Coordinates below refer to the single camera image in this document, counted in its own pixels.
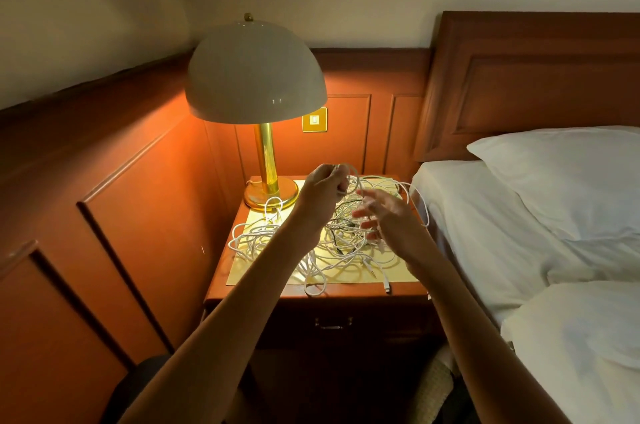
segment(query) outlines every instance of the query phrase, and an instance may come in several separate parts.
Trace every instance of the pillow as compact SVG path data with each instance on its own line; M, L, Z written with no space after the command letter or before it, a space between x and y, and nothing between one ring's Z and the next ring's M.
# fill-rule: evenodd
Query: pillow
M571 422L640 422L640 283L556 284L502 337Z
M530 130L467 149L559 238L640 233L640 128Z

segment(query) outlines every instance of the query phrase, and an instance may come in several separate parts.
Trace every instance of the right hand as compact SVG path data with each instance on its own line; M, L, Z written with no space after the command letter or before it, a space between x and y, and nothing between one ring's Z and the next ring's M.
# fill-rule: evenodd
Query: right hand
M428 231L400 198L381 189L360 189L358 194L363 197L362 205L352 215L372 217L360 224L363 229L372 229L367 239L382 238L418 277L417 273L433 258L434 250L438 253Z

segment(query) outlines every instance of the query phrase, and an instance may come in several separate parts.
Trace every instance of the brass lamp stem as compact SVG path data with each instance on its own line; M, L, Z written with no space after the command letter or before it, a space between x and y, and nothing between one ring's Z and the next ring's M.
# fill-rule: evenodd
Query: brass lamp stem
M278 174L276 173L276 159L273 153L273 134L271 123L256 124L255 145L258 148L258 163L260 164L260 177L262 177L262 189L264 193L276 196L280 193L278 187Z

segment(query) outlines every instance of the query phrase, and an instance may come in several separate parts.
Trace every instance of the left hand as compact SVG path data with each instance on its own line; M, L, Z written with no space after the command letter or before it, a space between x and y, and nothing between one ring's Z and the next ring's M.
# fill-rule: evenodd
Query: left hand
M299 240L310 252L331 220L335 204L349 187L346 164L322 164L312 171L300 190L298 200L282 228L298 231Z

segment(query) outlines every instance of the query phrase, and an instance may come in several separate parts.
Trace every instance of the light switch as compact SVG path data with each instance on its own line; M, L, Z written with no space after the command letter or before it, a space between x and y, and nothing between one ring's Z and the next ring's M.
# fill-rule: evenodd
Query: light switch
M326 132L327 127L326 107L320 107L317 111L302 116L302 132Z

